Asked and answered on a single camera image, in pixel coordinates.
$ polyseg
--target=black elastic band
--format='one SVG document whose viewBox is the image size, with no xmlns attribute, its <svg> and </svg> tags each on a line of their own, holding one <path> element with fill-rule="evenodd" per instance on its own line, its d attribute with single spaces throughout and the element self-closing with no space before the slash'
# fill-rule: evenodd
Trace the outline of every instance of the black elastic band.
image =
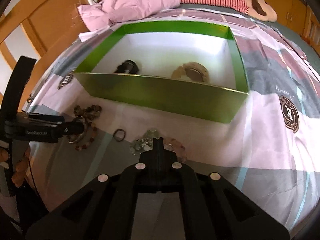
<svg viewBox="0 0 320 240">
<path fill-rule="evenodd" d="M 123 135 L 123 138 L 118 139 L 118 138 L 116 138 L 116 134 L 117 134 L 118 132 L 120 132 L 120 131 L 124 132 L 124 135 Z M 125 138 L 125 135 L 126 135 L 125 130 L 123 130 L 123 129 L 117 129 L 117 130 L 113 133 L 113 138 L 114 138 L 117 142 L 122 142 L 122 141 L 124 140 L 124 138 Z"/>
</svg>

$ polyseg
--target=person's hand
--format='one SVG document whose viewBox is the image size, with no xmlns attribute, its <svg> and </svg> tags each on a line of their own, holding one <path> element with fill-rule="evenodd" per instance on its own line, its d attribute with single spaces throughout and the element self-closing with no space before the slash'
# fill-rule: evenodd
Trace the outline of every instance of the person's hand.
<svg viewBox="0 0 320 240">
<path fill-rule="evenodd" d="M 16 172 L 13 174 L 11 180 L 16 185 L 16 187 L 20 187 L 23 184 L 24 177 L 26 175 L 26 171 L 28 169 L 28 159 L 30 157 L 30 146 L 25 151 L 22 160 L 17 162 L 15 166 Z M 0 162 L 5 162 L 9 158 L 9 154 L 6 150 L 0 148 Z"/>
</svg>

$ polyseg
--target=bangle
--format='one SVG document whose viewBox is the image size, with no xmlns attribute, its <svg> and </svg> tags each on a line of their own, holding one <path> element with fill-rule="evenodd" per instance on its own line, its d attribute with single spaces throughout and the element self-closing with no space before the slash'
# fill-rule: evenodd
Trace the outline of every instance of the bangle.
<svg viewBox="0 0 320 240">
<path fill-rule="evenodd" d="M 116 137 L 116 135 L 117 135 L 118 132 L 123 132 L 123 137 L 122 137 L 122 138 L 119 137 L 119 139 L 118 139 L 118 137 Z M 125 138 L 125 130 L 123 130 L 123 129 L 117 129 L 117 130 L 113 133 L 113 138 L 114 138 L 117 142 L 122 142 L 122 141 L 124 140 L 124 138 Z"/>
<path fill-rule="evenodd" d="M 78 142 L 80 142 L 82 139 L 83 139 L 83 137 L 86 135 L 86 133 L 87 133 L 87 129 L 88 129 L 88 122 L 87 122 L 87 120 L 83 117 L 83 116 L 81 116 L 81 115 L 78 115 L 76 118 L 74 118 L 73 120 L 72 120 L 73 122 L 82 122 L 83 123 L 83 125 L 84 125 L 84 131 L 83 131 L 83 133 L 82 134 L 79 134 L 79 135 L 67 135 L 67 138 L 68 138 L 68 141 L 69 141 L 69 143 L 78 143 Z"/>
<path fill-rule="evenodd" d="M 91 134 L 91 137 L 89 138 L 89 140 L 82 146 L 78 146 L 76 145 L 76 151 L 82 151 L 82 150 L 85 150 L 87 149 L 91 143 L 94 142 L 94 139 L 95 137 L 97 136 L 98 134 L 98 129 L 96 128 L 96 125 L 94 122 L 89 122 L 88 124 L 88 127 L 91 127 L 92 128 L 92 134 Z"/>
</svg>

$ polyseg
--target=beige fabric item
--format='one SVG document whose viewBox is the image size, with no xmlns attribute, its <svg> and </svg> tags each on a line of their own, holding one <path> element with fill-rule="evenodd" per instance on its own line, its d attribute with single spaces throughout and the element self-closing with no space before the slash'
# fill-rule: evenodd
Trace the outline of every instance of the beige fabric item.
<svg viewBox="0 0 320 240">
<path fill-rule="evenodd" d="M 258 0 L 259 5 L 261 6 L 262 10 L 266 12 L 266 16 L 263 16 L 259 14 L 252 5 L 252 0 L 245 0 L 247 3 L 247 6 L 249 7 L 248 15 L 261 20 L 261 21 L 269 21 L 269 22 L 276 22 L 277 21 L 277 14 L 275 10 L 268 5 L 264 0 Z"/>
<path fill-rule="evenodd" d="M 209 83 L 208 70 L 197 62 L 188 62 L 173 71 L 171 78 Z"/>
</svg>

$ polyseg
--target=pink blanket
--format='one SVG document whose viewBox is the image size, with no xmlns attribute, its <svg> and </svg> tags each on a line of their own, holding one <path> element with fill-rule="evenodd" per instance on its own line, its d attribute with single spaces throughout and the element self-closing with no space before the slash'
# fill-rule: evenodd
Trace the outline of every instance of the pink blanket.
<svg viewBox="0 0 320 240">
<path fill-rule="evenodd" d="M 80 5 L 78 11 L 87 28 L 96 31 L 113 23 L 143 19 L 179 5 L 180 0 L 103 0 L 95 5 Z"/>
</svg>

